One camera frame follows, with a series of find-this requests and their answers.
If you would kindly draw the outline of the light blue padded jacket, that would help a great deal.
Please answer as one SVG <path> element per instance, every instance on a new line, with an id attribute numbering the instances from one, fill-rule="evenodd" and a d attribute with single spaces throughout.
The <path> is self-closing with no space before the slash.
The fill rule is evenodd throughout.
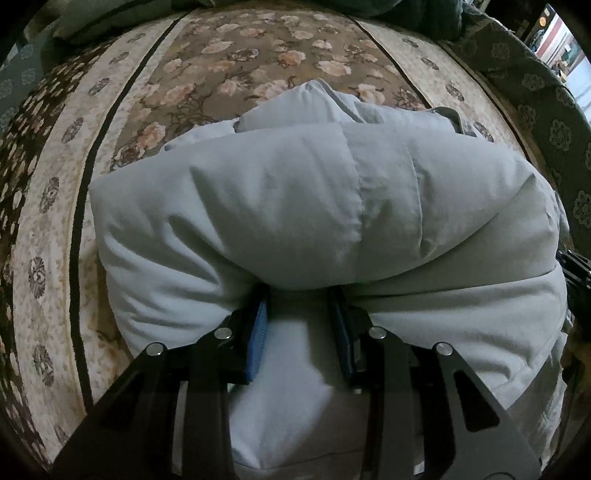
<path id="1" fill-rule="evenodd" d="M 360 102 L 310 81 L 194 128 L 89 188 L 130 352 L 211 332 L 273 290 L 262 365 L 230 394 L 243 479 L 355 479 L 368 403 L 346 390 L 329 297 L 404 341 L 451 344 L 536 456 L 555 451 L 569 329 L 562 202 L 456 111 Z"/>

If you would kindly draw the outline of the grey patterned bed cover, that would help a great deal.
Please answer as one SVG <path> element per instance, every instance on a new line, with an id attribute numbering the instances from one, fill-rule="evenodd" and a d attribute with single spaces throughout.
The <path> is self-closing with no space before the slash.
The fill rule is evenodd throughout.
<path id="1" fill-rule="evenodd" d="M 561 196 L 577 249 L 590 253 L 590 126 L 573 95 L 500 22 L 471 5 L 463 33 L 451 44 L 516 110 L 533 137 Z"/>

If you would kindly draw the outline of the floral patterned bed blanket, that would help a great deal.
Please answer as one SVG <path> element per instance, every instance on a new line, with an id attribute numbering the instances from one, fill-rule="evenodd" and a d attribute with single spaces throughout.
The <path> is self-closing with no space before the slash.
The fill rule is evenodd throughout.
<path id="1" fill-rule="evenodd" d="M 308 80 L 375 104 L 457 110 L 526 157 L 515 111 L 451 49 L 296 2 L 173 14 L 51 70 L 1 118 L 1 417 L 47 470 L 127 366 L 91 180 Z"/>

